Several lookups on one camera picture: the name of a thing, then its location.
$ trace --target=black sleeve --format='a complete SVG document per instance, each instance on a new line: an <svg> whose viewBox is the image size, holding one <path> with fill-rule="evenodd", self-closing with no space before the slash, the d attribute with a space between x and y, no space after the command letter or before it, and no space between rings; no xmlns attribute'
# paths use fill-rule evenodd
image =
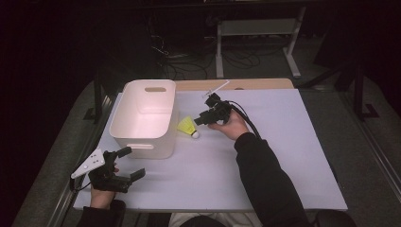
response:
<svg viewBox="0 0 401 227"><path fill-rule="evenodd" d="M241 181L264 226L311 226L286 172L266 140L247 132L235 142Z"/></svg>
<svg viewBox="0 0 401 227"><path fill-rule="evenodd" d="M113 201L110 210L83 207L78 227L118 227L124 219L126 204L123 201Z"/></svg>

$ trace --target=human hand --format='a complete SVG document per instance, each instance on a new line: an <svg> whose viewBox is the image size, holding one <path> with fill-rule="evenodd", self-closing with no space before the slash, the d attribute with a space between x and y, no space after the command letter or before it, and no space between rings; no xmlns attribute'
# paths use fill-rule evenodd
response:
<svg viewBox="0 0 401 227"><path fill-rule="evenodd" d="M212 130L223 132L227 137L236 140L241 134L249 132L245 120L235 110L231 110L230 119L224 125L217 123L207 125Z"/></svg>
<svg viewBox="0 0 401 227"><path fill-rule="evenodd" d="M110 209L110 204L112 203L116 192L113 191L101 191L91 189L91 207L97 209Z"/></svg>

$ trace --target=white stand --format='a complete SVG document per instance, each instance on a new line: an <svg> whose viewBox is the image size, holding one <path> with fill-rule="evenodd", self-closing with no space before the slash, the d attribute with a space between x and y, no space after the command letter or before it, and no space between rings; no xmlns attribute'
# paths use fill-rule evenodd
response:
<svg viewBox="0 0 401 227"><path fill-rule="evenodd" d="M235 35L272 35L290 34L291 39L287 47L283 48L292 76L301 76L295 60L292 58L292 50L298 38L306 7L300 8L297 18L289 19L269 19L269 20L240 20L222 21L218 24L218 49L216 54L217 78L224 78L222 57L221 57L221 37Z"/></svg>

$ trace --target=shuttlecock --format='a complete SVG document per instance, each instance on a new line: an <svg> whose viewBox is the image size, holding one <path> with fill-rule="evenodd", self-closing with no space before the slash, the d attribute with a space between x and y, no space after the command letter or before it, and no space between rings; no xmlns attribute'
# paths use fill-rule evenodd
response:
<svg viewBox="0 0 401 227"><path fill-rule="evenodd" d="M177 129L191 135L194 139L198 139L200 137L200 134L198 133L197 129L195 129L195 125L192 122L190 116L187 116L182 121L180 121L180 123L178 123Z"/></svg>

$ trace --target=white tabletop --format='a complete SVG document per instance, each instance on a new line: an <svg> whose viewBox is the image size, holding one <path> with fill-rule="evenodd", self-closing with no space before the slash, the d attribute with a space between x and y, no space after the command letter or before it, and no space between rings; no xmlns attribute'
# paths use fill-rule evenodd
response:
<svg viewBox="0 0 401 227"><path fill-rule="evenodd" d="M204 94L177 92L180 119L188 115L194 119L207 110ZM245 109L293 181L305 209L347 209L298 90L218 91L218 95ZM115 107L98 144L103 150L120 149L109 134ZM252 211L239 178L234 141L204 125L197 129L199 139L177 133L174 153L168 159L117 159L117 175L128 177L143 167L147 174L116 198L129 209L145 212ZM86 176L83 184L88 182ZM78 193L74 207L89 204L88 187Z"/></svg>

